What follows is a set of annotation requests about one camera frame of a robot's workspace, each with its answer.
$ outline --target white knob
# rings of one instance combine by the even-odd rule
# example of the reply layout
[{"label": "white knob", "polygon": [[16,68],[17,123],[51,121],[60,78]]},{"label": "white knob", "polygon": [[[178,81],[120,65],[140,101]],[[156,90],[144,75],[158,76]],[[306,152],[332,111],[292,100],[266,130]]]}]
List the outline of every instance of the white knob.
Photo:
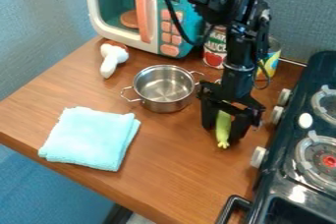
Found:
[{"label": "white knob", "polygon": [[292,91],[290,89],[287,89],[287,88],[282,89],[279,95],[279,98],[278,98],[278,105],[286,106],[291,94],[292,94]]},{"label": "white knob", "polygon": [[261,162],[266,154],[266,149],[258,146],[253,153],[253,156],[250,161],[250,165],[255,168],[259,168]]},{"label": "white knob", "polygon": [[129,53],[124,48],[106,43],[101,45],[100,53],[105,58],[100,67],[100,74],[105,79],[112,76],[119,63],[124,63],[129,59]]},{"label": "white knob", "polygon": [[313,119],[309,113],[301,114],[299,118],[299,126],[303,129],[308,129],[311,127]]},{"label": "white knob", "polygon": [[284,113],[284,108],[280,106],[275,106],[271,114],[271,122],[274,125],[278,125],[281,119],[282,114]]}]

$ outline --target can label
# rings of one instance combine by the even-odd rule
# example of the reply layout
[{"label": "can label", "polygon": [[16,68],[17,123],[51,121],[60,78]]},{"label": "can label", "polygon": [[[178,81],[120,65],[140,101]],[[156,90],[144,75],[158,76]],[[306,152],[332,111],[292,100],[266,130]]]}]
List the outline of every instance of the can label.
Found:
[{"label": "can label", "polygon": [[212,68],[223,69],[226,55],[226,29],[215,27],[204,44],[203,61]]}]

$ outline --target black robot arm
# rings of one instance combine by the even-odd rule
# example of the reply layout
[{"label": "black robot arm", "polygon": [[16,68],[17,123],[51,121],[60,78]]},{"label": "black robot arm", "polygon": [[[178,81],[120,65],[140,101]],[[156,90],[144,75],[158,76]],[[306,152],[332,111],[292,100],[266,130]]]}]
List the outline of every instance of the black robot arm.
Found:
[{"label": "black robot arm", "polygon": [[[173,22],[186,42],[169,0]],[[243,138],[250,126],[258,127],[264,106],[251,97],[257,67],[267,56],[269,7],[263,0],[189,0],[211,25],[227,27],[227,57],[220,84],[200,82],[201,120],[206,129],[215,125],[219,110],[234,117],[229,143]],[[241,104],[240,108],[233,103]]]}]

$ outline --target wooden tabletop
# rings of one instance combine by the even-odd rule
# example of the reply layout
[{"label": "wooden tabletop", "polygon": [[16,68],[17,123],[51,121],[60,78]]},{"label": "wooden tabletop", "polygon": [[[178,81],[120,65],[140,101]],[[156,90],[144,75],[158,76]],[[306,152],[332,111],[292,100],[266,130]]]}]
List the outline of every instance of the wooden tabletop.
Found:
[{"label": "wooden tabletop", "polygon": [[[137,72],[151,65],[174,64],[201,71],[212,82],[221,71],[205,67],[199,52],[175,60],[130,49],[129,61],[106,81],[98,71],[102,42],[99,37],[93,39],[3,100],[0,142],[157,223],[213,223],[230,195],[251,197],[256,170],[250,167],[250,158],[257,146],[266,144],[271,127],[250,130],[240,144],[221,150],[200,125],[196,98],[181,112],[155,114],[119,95]],[[267,107],[264,120],[280,90],[293,87],[301,70],[280,63],[271,86],[253,92]],[[119,172],[49,163],[37,156],[63,109],[74,106],[133,112],[141,121]]]}]

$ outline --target tomato can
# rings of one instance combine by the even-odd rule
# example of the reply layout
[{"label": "tomato can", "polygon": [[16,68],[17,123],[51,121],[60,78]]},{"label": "tomato can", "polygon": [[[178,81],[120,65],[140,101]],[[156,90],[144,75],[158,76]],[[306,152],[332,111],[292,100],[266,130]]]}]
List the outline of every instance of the tomato can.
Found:
[{"label": "tomato can", "polygon": [[217,26],[204,43],[203,62],[212,68],[224,69],[223,61],[226,58],[226,28]]},{"label": "tomato can", "polygon": [[[281,55],[281,44],[273,36],[269,36],[269,50],[268,55],[262,60],[265,70],[270,78],[273,78],[278,67],[279,59]],[[257,70],[256,79],[261,81],[265,80],[266,76],[259,68]]]}]

